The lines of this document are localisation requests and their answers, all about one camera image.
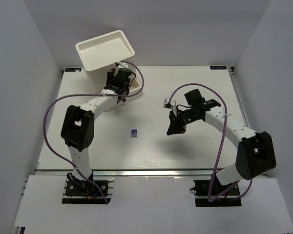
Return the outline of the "purple upside-down lego brick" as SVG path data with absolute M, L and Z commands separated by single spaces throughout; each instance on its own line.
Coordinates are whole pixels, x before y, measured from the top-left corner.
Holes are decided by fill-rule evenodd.
M 137 129 L 132 129 L 131 130 L 131 137 L 137 137 L 137 136 L 138 136 Z

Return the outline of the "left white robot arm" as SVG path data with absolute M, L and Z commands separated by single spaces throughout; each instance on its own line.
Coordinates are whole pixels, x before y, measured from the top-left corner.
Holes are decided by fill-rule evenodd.
M 75 165 L 72 173 L 75 179 L 93 179 L 88 147 L 94 139 L 95 120 L 108 109 L 115 107 L 123 96 L 129 94 L 132 74 L 133 72 L 126 68 L 119 69 L 117 74 L 108 72 L 106 86 L 99 96 L 83 105 L 70 105 L 67 108 L 61 137 L 68 146 L 71 160 Z

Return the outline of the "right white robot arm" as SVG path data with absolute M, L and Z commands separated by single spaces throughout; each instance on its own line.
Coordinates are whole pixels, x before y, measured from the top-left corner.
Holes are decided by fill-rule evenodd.
M 198 89 L 185 94 L 188 107 L 179 110 L 176 101 L 166 98 L 164 107 L 170 109 L 170 125 L 167 135 L 183 134 L 186 126 L 197 120 L 213 126 L 224 133 L 236 147 L 235 163 L 218 172 L 215 176 L 222 185 L 242 179 L 251 180 L 276 167 L 272 137 L 267 132 L 256 132 L 225 113 L 225 109 L 214 99 L 205 100 Z

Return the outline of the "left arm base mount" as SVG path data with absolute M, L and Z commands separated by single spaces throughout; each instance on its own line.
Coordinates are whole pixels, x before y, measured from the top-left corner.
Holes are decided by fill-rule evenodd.
M 99 189 L 88 181 L 79 180 L 72 173 L 66 175 L 62 204 L 91 204 L 107 205 L 113 194 L 114 182 L 109 180 L 96 180 L 107 202 Z

